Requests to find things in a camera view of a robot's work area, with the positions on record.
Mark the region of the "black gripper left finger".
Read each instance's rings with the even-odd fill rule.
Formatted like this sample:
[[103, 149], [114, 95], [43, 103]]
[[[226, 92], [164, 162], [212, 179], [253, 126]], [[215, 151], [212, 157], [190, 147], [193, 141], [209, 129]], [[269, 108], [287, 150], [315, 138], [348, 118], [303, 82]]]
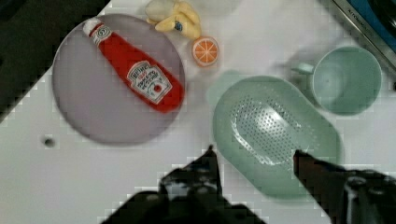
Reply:
[[217, 153], [210, 145], [202, 156], [165, 175], [160, 194], [169, 203], [213, 204], [223, 200]]

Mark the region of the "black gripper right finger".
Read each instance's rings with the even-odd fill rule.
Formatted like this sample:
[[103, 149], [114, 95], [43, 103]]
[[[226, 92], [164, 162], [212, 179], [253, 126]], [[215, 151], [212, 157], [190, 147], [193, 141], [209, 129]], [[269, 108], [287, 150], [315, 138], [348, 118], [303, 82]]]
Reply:
[[332, 224], [396, 224], [395, 178], [348, 170], [297, 150], [293, 172]]

